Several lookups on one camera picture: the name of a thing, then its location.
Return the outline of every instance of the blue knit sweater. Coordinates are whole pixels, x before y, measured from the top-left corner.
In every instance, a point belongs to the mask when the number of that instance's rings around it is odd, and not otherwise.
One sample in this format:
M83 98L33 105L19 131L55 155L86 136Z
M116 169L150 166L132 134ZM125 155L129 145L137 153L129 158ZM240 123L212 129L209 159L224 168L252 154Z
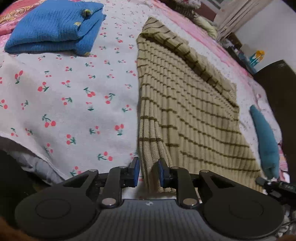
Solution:
M258 137L261 167L268 179L279 177L279 148L274 133L263 114L254 105L250 107Z
M5 45L8 53L74 50L87 55L102 21L103 4L47 0L15 27Z

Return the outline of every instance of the white wall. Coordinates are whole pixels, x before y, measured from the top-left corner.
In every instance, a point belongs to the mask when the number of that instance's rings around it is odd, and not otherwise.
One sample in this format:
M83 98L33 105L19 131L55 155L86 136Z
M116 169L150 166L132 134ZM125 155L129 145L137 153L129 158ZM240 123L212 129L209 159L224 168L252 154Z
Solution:
M273 0L235 34L242 44L265 51L257 70L284 59L296 71L296 12L282 0Z

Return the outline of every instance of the bed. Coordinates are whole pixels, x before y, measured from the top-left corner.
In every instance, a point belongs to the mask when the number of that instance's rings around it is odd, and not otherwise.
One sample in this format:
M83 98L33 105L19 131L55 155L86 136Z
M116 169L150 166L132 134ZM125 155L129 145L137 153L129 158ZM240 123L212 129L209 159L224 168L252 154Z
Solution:
M0 148L24 170L53 184L88 169L108 172L137 156L136 38L150 16L187 40L236 86L239 127L258 164L251 105L262 111L281 141L264 89L204 30L157 0L100 2L107 17L89 57L0 53ZM1 36L2 49L8 37ZM145 195L141 174L138 187L123 192L123 198Z

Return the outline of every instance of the cherry pattern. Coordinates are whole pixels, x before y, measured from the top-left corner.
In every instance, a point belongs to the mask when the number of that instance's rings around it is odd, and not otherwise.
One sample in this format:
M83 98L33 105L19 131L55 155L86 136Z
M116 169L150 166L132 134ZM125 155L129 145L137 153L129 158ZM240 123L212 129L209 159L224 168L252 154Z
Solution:
M39 57L38 60L40 61L40 60L42 60L43 58L45 58L45 55Z
M33 135L33 132L32 132L31 130L28 130L27 128L25 128L25 131L27 132L27 135L28 135L28 136Z
M127 70L126 73L127 74L132 74L133 76L136 76L136 74L133 72L133 70Z
M99 127L98 127L98 126L95 126L94 129L90 128L90 129L89 129L89 133L90 133L91 135L92 135L92 134L96 134L96 133L99 135L99 134L100 134Z
M66 82L61 82L61 84L62 85L65 85L66 87L68 87L68 88L71 88L71 86L70 86L70 80L67 80Z
M47 143L46 146L43 147L46 154L50 156L50 153L54 153L54 150L51 148L50 143Z
M5 99L2 99L1 102L0 102L0 106L3 108L3 109L7 109L8 108L8 105L5 104Z
M26 100L24 103L21 103L20 105L22 106L22 110L24 110L25 107L29 105L29 102Z
M18 74L15 74L15 84L18 84L20 82L20 77L22 76L24 72L21 70Z
M122 25L121 24L118 24L118 23L114 23L115 24L115 28L119 28L121 29Z
M127 104L125 108L122 108L123 112L127 112L127 111L131 111L132 109L129 107L129 105Z
M106 104L110 104L111 103L111 100L113 99L113 97L115 96L115 94L113 93L109 93L109 95L105 95L105 99L107 99L105 101Z
M93 111L94 108L92 107L92 102L86 102L86 104L88 105L88 109L89 111Z
M130 84L124 84L128 89L132 88L132 85Z
M71 98L71 97L68 97L68 98L62 97L62 99L61 99L61 100L63 101L63 104L64 104L64 105L67 105L67 104L68 104L68 102L70 102L70 103L72 103L72 102L73 102L73 100L72 100L72 98Z
M108 155L107 151L104 151L103 154L98 154L98 160L108 160L108 161L113 161L113 157Z
M86 67L94 67L94 65L92 64L92 62L85 63L85 66L86 66Z
M88 87L84 88L83 90L86 92L88 97L93 97L96 95L96 93L93 91L90 91Z
M49 70L47 70L47 71L44 71L44 73L45 73L45 77L46 77L46 78L48 78L48 77L52 77L52 75L51 75L51 74L49 74Z
M117 135L118 135L118 136L121 136L121 135L122 135L123 128L124 128L124 125L123 125L123 124L121 124L121 125L116 125L116 126L114 127L114 129L117 131Z
M115 77L114 77L112 74L108 74L108 75L107 75L107 78L108 78L108 79L110 79L110 78L114 79Z
M10 128L10 129L12 130L12 132L10 133L10 135L11 135L12 137L18 137L18 135L17 135L15 129L14 129L14 128Z
M133 160L133 158L136 156L138 156L137 151L135 151L134 153L130 153L131 160Z
M67 137L67 141L66 141L67 145L71 145L71 144L76 145L75 137L71 136L70 134L67 134L66 137Z
M66 69L65 69L65 71L73 71L73 69L72 69L72 68L70 68L69 66L66 66Z
M122 43L123 42L123 40L122 39L119 39L118 37L116 37L115 39L117 40L118 43Z
M47 128L49 126L56 126L56 121L52 121L51 119L46 117L47 114L44 114L44 116L42 116L42 121L45 121L44 127Z
M78 166L75 166L73 168L73 170L70 172L70 174L72 175L72 177L77 176L77 175L79 175L81 173L82 173L82 171L79 170L79 167Z
M42 86L39 86L37 90L39 92L42 92L42 91L45 92L48 90L48 88L49 88L49 86L46 86L46 82L42 82Z

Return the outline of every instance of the beige striped sweater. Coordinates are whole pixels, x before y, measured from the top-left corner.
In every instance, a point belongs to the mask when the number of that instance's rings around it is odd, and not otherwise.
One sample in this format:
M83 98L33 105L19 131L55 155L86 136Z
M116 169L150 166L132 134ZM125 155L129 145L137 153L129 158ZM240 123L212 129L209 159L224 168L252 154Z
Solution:
M160 157L170 167L208 169L260 190L260 167L239 131L235 87L155 18L147 20L137 43L139 151L149 190L163 191Z

